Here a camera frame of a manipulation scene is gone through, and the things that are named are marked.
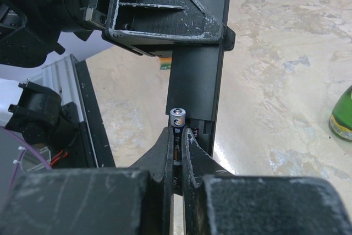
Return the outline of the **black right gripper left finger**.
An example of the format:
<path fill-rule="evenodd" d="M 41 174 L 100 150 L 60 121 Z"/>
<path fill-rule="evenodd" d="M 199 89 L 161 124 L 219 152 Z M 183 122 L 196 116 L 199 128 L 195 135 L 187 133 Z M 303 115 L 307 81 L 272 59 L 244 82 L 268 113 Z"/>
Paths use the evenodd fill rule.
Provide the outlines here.
<path fill-rule="evenodd" d="M 1 210 L 1 234 L 172 234 L 173 133 L 128 168 L 21 176 Z"/>

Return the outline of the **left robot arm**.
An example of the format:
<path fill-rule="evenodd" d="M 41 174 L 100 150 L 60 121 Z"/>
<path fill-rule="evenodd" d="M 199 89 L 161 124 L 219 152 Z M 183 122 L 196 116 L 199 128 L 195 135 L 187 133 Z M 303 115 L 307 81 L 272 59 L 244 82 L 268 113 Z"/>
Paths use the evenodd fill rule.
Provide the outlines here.
<path fill-rule="evenodd" d="M 138 55 L 170 57 L 178 46 L 234 48 L 229 0 L 1 0 L 1 63 L 43 65 L 63 54 L 60 34 L 86 41 L 94 31 Z"/>

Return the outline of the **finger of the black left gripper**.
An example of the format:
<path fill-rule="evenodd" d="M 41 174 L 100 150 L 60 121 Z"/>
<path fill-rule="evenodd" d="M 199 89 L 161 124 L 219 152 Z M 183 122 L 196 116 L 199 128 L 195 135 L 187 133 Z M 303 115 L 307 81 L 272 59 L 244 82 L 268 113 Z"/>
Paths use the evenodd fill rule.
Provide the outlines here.
<path fill-rule="evenodd" d="M 220 44 L 231 51 L 235 32 L 227 25 L 228 9 L 229 0 L 109 0 L 102 38 L 138 55 Z"/>

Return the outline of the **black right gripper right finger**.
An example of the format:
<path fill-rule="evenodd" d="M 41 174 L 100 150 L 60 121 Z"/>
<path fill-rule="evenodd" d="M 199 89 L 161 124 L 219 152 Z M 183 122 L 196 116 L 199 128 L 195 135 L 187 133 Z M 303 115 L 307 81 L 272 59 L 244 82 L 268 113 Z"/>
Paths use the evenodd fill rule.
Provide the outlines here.
<path fill-rule="evenodd" d="M 236 176 L 182 136 L 185 234 L 351 234 L 339 194 L 315 177 Z"/>

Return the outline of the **black remote control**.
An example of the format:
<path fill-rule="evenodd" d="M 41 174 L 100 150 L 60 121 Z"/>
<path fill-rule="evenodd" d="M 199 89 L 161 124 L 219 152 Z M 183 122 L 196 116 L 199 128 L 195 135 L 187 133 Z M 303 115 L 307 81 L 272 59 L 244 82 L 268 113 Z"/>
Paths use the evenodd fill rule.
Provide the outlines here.
<path fill-rule="evenodd" d="M 186 110 L 186 124 L 198 129 L 197 142 L 213 154 L 219 92 L 226 46 L 235 35 L 206 46 L 183 46 L 172 55 L 166 114 L 174 108 Z"/>

